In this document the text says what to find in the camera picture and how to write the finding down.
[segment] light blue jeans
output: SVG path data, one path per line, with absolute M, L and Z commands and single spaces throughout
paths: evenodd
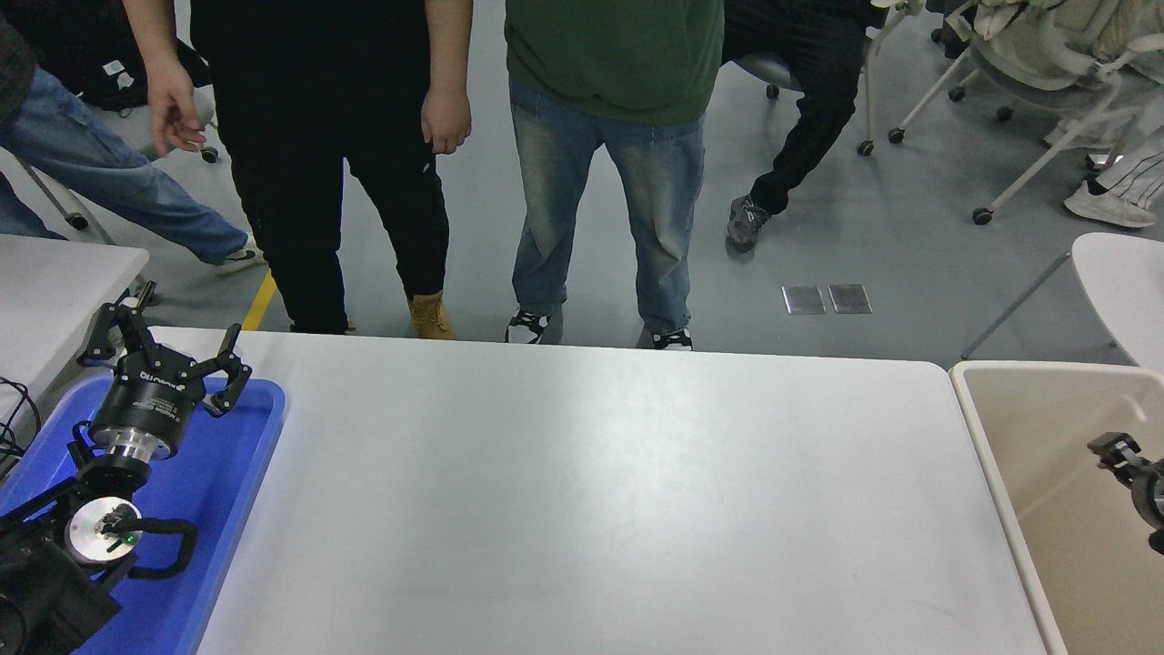
M 0 148 L 113 213 L 222 263 L 247 233 L 200 205 L 169 175 L 126 145 L 61 81 L 36 69 L 33 86 L 3 123 Z M 0 176 L 0 233 L 62 238 Z
M 683 329 L 691 318 L 687 250 L 703 184 L 703 119 L 674 127 L 604 119 L 512 79 L 510 104 L 526 205 L 513 264 L 521 308 L 549 315 L 566 301 L 579 200 L 590 159 L 605 144 L 626 193 L 639 315 L 656 335 Z

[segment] person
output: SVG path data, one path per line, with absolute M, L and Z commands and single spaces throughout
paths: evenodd
M 172 0 L 125 5 L 146 62 L 156 145 L 196 150 L 205 137 L 175 52 Z M 338 256 L 347 159 L 396 250 L 417 336 L 455 339 L 435 155 L 456 150 L 471 128 L 471 0 L 191 5 L 235 187 L 293 329 L 349 329 Z
M 228 273 L 262 263 L 246 232 L 200 205 L 134 151 L 61 81 L 41 69 L 0 15 L 0 148 L 98 205 L 173 241 Z M 64 238 L 0 176 L 0 233 Z
M 658 350 L 693 350 L 688 245 L 723 0 L 508 0 L 510 106 L 525 190 L 504 341 L 537 344 L 566 301 L 577 206 L 606 147 L 627 199 L 638 309 Z
M 1164 127 L 1098 177 L 1084 179 L 1063 205 L 1071 213 L 1123 227 L 1156 223 L 1150 209 L 1164 188 Z
M 774 52 L 800 83 L 800 120 L 772 170 L 731 202 L 728 242 L 755 247 L 760 229 L 788 206 L 788 193 L 821 163 L 853 115 L 865 60 L 865 28 L 883 20 L 868 0 L 726 0 L 723 63 Z

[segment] black sweatpants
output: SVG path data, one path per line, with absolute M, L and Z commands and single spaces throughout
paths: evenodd
M 423 57 L 423 74 L 403 73 L 399 58 L 392 72 L 353 57 L 292 65 L 270 50 L 210 60 L 235 187 L 299 333 L 347 329 L 343 159 L 388 230 L 405 293 L 443 289 L 448 216 L 420 131 L 427 51 L 409 56 Z
M 832 147 L 853 115 L 865 50 L 867 2 L 863 0 L 726 0 L 728 63 L 753 52 L 787 62 L 804 97 L 772 170 L 752 185 L 752 200 L 771 213 L 788 206 L 795 188 Z

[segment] tan boot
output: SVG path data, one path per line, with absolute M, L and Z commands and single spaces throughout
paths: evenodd
M 445 291 L 436 291 L 431 296 L 414 296 L 409 300 L 412 327 L 417 332 L 418 339 L 456 341 L 456 333 L 453 332 L 453 323 L 448 319 L 443 294 Z

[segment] gray floor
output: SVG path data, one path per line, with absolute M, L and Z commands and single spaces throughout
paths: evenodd
M 453 234 L 446 296 L 461 339 L 473 341 L 499 341 L 516 306 L 509 275 L 524 202 L 506 98 L 502 20 L 501 2 L 477 3 L 470 71 L 474 134 L 461 151 L 439 162 Z M 1076 236 L 1093 230 L 1131 233 L 1074 218 L 1062 207 L 1083 176 L 1081 150 L 1052 162 L 988 226 L 971 222 L 971 209 L 988 202 L 1044 151 L 1041 136 L 1056 120 L 1021 107 L 1010 122 L 996 122 L 994 108 L 1006 98 L 985 83 L 971 87 L 960 104 L 935 101 L 902 145 L 885 140 L 885 131 L 946 65 L 928 40 L 936 23 L 932 14 L 909 19 L 886 43 L 875 71 L 881 127 L 873 156 L 854 151 L 864 137 L 864 121 L 854 116 L 825 161 L 794 192 L 789 209 L 766 227 L 747 255 L 725 249 L 728 205 L 747 191 L 782 144 L 796 120 L 796 95 L 786 93 L 769 102 L 759 80 L 734 66 L 722 70 L 708 109 L 707 175 L 690 254 L 689 304 L 698 350 L 913 359 L 950 366 Z M 10 164 L 0 161 L 6 171 L 13 170 Z M 246 223 L 230 183 L 229 154 L 210 165 L 178 152 L 159 165 L 197 199 L 233 222 Z M 65 227 L 22 173 L 10 177 L 57 229 L 94 240 Z M 350 177 L 345 199 L 341 258 L 349 313 L 362 335 L 409 336 L 388 236 Z M 119 242 L 150 250 L 146 272 L 158 280 L 162 292 L 161 304 L 150 311 L 155 322 L 222 327 L 247 313 L 262 270 L 217 277 L 179 247 L 107 213 L 99 215 Z M 1162 230 L 1156 226 L 1135 234 L 1159 240 Z M 580 208 L 561 343 L 633 348 L 639 342 L 633 270 L 622 187 L 609 157 L 599 151 Z M 781 285 L 832 283 L 865 284 L 873 313 L 842 315 L 831 307 L 821 315 L 787 313 Z M 288 329 L 278 297 L 261 329 Z M 1123 362 L 1108 342 L 1065 266 L 978 357 Z

